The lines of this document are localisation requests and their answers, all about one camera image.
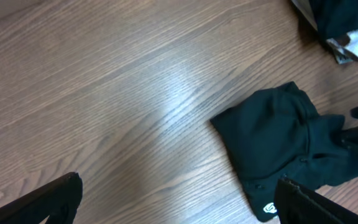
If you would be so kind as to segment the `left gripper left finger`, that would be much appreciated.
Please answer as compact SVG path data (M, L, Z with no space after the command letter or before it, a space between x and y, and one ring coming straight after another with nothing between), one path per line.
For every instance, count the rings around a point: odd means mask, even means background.
M0 208L0 223L72 224L83 196L83 182L69 172Z

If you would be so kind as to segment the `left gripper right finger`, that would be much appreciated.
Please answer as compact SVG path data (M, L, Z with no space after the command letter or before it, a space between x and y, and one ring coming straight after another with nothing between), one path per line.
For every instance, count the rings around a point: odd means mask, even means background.
M274 205L281 224L358 224L358 215L291 179L280 179Z

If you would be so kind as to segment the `black t-shirt with logo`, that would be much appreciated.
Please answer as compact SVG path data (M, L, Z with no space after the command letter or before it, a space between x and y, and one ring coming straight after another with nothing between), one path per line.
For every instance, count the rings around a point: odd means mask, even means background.
M341 141L345 118L321 115L294 82L254 92L211 119L256 219L277 216L278 180L310 190L358 177L358 143Z

